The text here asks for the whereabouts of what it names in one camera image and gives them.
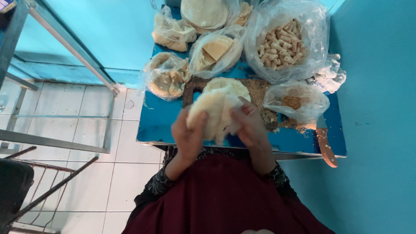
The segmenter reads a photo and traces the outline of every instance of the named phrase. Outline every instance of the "blue wall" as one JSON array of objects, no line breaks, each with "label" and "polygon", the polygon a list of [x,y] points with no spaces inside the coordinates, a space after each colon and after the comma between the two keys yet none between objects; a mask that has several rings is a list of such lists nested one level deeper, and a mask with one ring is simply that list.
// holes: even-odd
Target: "blue wall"
[{"label": "blue wall", "polygon": [[416,233],[416,3],[346,0],[330,52],[348,158],[283,162],[301,200],[337,233]]},{"label": "blue wall", "polygon": [[[112,79],[127,87],[136,86],[138,71],[151,57],[154,45],[151,32],[156,10],[150,1],[44,1]],[[163,0],[155,3],[160,6]],[[22,78],[102,84],[30,15],[15,54],[27,62],[13,60],[15,67],[9,68],[9,72]]]}]

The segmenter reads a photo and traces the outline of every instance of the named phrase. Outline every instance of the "knife handle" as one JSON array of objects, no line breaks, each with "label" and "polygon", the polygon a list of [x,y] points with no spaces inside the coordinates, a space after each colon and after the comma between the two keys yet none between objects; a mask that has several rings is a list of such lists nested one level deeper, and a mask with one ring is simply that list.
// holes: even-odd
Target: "knife handle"
[{"label": "knife handle", "polygon": [[327,132],[327,128],[316,128],[316,136],[318,138],[319,148],[321,149],[321,154],[325,162],[331,167],[337,167],[337,159],[335,158],[335,155],[329,146]]}]

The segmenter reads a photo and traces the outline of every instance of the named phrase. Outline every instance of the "white tile floor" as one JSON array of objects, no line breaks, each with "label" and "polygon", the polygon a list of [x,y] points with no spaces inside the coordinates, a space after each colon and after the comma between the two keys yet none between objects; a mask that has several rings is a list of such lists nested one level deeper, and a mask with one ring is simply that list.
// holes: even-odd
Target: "white tile floor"
[{"label": "white tile floor", "polygon": [[[25,115],[106,115],[111,92],[106,87],[57,83],[36,83],[39,90],[27,91],[21,114]],[[6,109],[0,114],[0,129],[5,129],[19,87],[5,81],[0,95],[9,97]],[[136,195],[159,170],[164,152],[136,142],[144,96],[128,89],[115,101],[111,122],[110,154],[98,154],[99,159],[68,183],[58,212],[52,223],[53,230],[72,233],[121,233],[134,208]],[[24,118],[19,119],[15,131],[37,136],[101,147],[106,121],[102,119]],[[30,145],[18,146],[28,148]],[[77,150],[38,147],[20,159],[78,169],[96,154]],[[42,175],[35,170],[32,185],[23,206],[27,205]],[[59,172],[57,184],[68,173]],[[34,199],[50,188],[54,173],[47,172],[39,184]],[[46,223],[63,189],[45,202],[37,224]],[[27,213],[23,219],[37,216],[41,205]]]}]

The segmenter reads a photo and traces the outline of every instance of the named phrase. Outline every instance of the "metal rack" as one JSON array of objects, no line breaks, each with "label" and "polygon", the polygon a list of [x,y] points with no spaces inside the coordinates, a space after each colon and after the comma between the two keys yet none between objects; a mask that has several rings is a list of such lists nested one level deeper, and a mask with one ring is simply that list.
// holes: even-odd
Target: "metal rack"
[{"label": "metal rack", "polygon": [[[9,143],[21,143],[30,145],[40,145],[58,147],[66,149],[76,149],[97,153],[110,153],[109,135],[111,119],[114,108],[114,100],[117,98],[119,90],[115,82],[101,69],[99,63],[88,52],[87,49],[76,39],[69,29],[54,15],[54,13],[41,0],[17,0],[16,7],[12,10],[12,16],[8,26],[0,30],[0,88],[5,78],[21,86],[18,99],[14,105],[6,130],[0,130],[0,154],[14,154],[17,149],[9,149]],[[17,41],[28,15],[31,15],[39,22],[52,36],[54,36],[65,48],[67,48],[82,64],[85,65],[94,75],[99,78],[105,86],[113,93],[107,116],[74,116],[74,115],[20,115],[20,108],[23,103],[26,91],[36,92],[37,87],[29,82],[7,72],[10,62],[14,57]],[[107,119],[102,147],[89,146],[73,142],[67,142],[52,138],[39,137],[29,134],[13,132],[17,118],[39,118],[39,117],[58,117],[58,118],[92,118]]]},{"label": "metal rack", "polygon": [[[65,193],[65,189],[67,187],[68,182],[71,179],[73,179],[75,176],[77,176],[81,171],[83,171],[85,168],[87,168],[89,165],[91,165],[93,162],[95,162],[98,159],[98,157],[92,158],[89,162],[87,162],[86,164],[84,164],[78,170],[73,170],[73,169],[70,169],[70,168],[58,167],[58,166],[53,166],[53,165],[47,165],[47,164],[43,164],[43,163],[39,163],[39,162],[30,162],[30,161],[27,161],[27,160],[15,159],[16,157],[18,157],[18,156],[20,156],[20,155],[22,155],[24,153],[27,153],[29,151],[35,150],[35,149],[36,149],[36,146],[32,146],[32,147],[29,147],[29,148],[27,148],[25,150],[22,150],[22,151],[20,151],[18,153],[12,154],[12,155],[10,155],[10,156],[8,156],[8,157],[5,158],[5,159],[12,159],[12,160],[15,160],[15,161],[19,161],[19,162],[28,164],[32,168],[33,167],[44,168],[43,169],[43,173],[42,173],[42,175],[40,177],[40,180],[38,181],[38,184],[36,186],[36,189],[35,189],[32,197],[30,199],[29,204],[25,208],[21,209],[13,218],[11,218],[5,224],[5,227],[8,230],[10,230],[10,231],[15,231],[15,232],[19,232],[19,233],[33,233],[33,234],[51,233],[51,232],[47,232],[46,229],[48,228],[47,226],[53,221],[53,219],[55,217],[55,214],[56,214],[56,212],[58,210],[58,206],[59,206],[59,204],[60,204],[60,202],[62,200],[62,197],[63,197],[63,195]],[[50,185],[50,189],[48,191],[46,191],[44,194],[40,195],[37,199],[33,200],[34,197],[35,197],[35,195],[36,195],[37,189],[39,188],[39,185],[42,182],[43,176],[45,175],[45,172],[47,170],[55,170],[56,171],[55,176],[54,176],[54,179],[53,179],[53,181],[52,181],[52,183]],[[57,176],[58,176],[58,173],[59,172],[68,172],[69,175],[66,178],[64,178],[61,182],[59,182],[58,184],[56,184],[55,186],[53,186],[54,183],[57,180]],[[62,192],[59,193],[60,195],[58,197],[57,204],[56,204],[56,206],[54,208],[52,218],[48,222],[46,222],[44,225],[34,224],[34,222],[38,219],[38,217],[42,213],[43,207],[44,207],[44,205],[45,205],[46,200],[48,199],[48,197],[51,194],[53,194],[54,192],[56,192],[57,190],[59,190],[60,188],[62,188],[62,187],[63,187],[63,190],[62,190]],[[24,214],[26,214],[28,211],[30,211],[31,209],[33,209],[34,207],[36,207],[40,203],[42,203],[42,206],[41,206],[40,210],[38,211],[37,216],[31,222],[21,222],[21,221],[19,221],[20,218]],[[27,225],[30,225],[30,226],[38,227],[38,228],[41,228],[42,231],[36,231],[36,230],[32,230],[32,229],[19,228],[19,227],[13,227],[12,225],[14,223],[27,224]]]}]

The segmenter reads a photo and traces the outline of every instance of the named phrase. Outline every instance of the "hand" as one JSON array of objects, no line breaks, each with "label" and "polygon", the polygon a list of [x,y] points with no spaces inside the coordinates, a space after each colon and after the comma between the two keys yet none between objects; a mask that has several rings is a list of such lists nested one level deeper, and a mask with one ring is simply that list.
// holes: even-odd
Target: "hand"
[{"label": "hand", "polygon": [[238,98],[243,102],[243,106],[240,109],[232,108],[230,114],[235,121],[241,124],[241,128],[237,131],[240,140],[248,149],[270,144],[258,108],[245,98]]},{"label": "hand", "polygon": [[237,135],[250,151],[254,170],[260,175],[265,175],[276,166],[266,127],[258,108],[245,98],[238,98],[243,102],[243,106],[230,111],[231,117],[241,125]]},{"label": "hand", "polygon": [[186,117],[189,109],[182,109],[178,118],[171,126],[172,136],[178,147],[178,155],[184,162],[195,161],[196,156],[201,152],[202,133],[208,119],[205,111],[201,112],[197,118],[195,129],[188,129],[186,126]]}]

